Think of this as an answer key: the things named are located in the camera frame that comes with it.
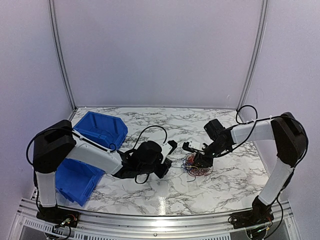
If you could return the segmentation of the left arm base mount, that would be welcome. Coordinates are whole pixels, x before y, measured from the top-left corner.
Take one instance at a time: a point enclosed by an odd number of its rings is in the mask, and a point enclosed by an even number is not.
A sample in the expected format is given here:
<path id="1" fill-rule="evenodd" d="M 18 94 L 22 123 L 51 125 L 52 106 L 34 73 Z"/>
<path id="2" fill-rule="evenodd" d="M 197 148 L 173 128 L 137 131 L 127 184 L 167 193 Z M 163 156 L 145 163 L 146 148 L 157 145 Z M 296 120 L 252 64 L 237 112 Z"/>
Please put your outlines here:
<path id="1" fill-rule="evenodd" d="M 37 205 L 38 211 L 36 217 L 40 220 L 58 225 L 68 225 L 75 228 L 79 222 L 80 213 L 78 211 L 60 208 L 57 205 L 53 207 L 43 207 L 41 204 Z"/>

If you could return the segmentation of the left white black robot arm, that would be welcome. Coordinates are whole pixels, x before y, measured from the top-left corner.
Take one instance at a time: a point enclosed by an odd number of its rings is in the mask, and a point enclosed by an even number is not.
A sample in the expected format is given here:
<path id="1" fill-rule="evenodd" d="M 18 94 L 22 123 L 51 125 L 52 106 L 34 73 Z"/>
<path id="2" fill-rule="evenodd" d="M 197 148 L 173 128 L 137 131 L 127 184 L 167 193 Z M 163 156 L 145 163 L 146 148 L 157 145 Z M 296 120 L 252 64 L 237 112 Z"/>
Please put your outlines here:
<path id="1" fill-rule="evenodd" d="M 31 147 L 33 156 L 26 159 L 34 170 L 39 205 L 51 222 L 58 223 L 64 215 L 57 207 L 55 174 L 64 159 L 96 167 L 117 179 L 136 180 L 140 175 L 151 174 L 162 179 L 172 166 L 168 156 L 177 143 L 168 139 L 163 143 L 148 140 L 122 152 L 90 140 L 64 119 L 37 133 L 26 147 L 27 156 Z"/>

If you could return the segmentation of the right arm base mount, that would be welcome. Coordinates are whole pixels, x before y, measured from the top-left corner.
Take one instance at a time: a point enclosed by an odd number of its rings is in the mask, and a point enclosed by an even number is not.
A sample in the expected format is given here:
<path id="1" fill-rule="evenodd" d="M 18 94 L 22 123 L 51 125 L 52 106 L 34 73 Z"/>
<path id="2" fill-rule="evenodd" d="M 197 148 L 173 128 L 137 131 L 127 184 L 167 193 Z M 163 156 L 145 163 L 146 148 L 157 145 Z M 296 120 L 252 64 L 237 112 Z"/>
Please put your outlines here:
<path id="1" fill-rule="evenodd" d="M 256 197 L 253 200 L 252 209 L 234 212 L 227 221 L 234 229 L 269 223 L 274 220 L 271 207 L 271 204 L 265 205 Z"/>

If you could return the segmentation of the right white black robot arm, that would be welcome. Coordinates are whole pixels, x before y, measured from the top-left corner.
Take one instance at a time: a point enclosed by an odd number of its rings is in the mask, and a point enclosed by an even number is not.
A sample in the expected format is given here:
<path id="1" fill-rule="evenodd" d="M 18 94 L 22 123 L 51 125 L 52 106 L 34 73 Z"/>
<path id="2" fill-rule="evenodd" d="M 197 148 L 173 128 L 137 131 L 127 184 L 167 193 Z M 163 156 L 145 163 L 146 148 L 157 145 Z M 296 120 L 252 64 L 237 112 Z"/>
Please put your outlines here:
<path id="1" fill-rule="evenodd" d="M 186 142 L 183 149 L 195 153 L 195 165 L 206 168 L 213 165 L 214 159 L 232 153 L 246 142 L 275 142 L 275 167 L 247 214 L 247 219 L 252 224 L 260 223 L 288 186 L 297 165 L 307 153 L 309 139 L 303 125 L 290 112 L 285 112 L 278 116 L 256 118 L 246 123 L 238 122 L 228 128 L 218 119 L 213 119 L 204 126 L 204 130 L 212 140 L 211 144 Z"/>

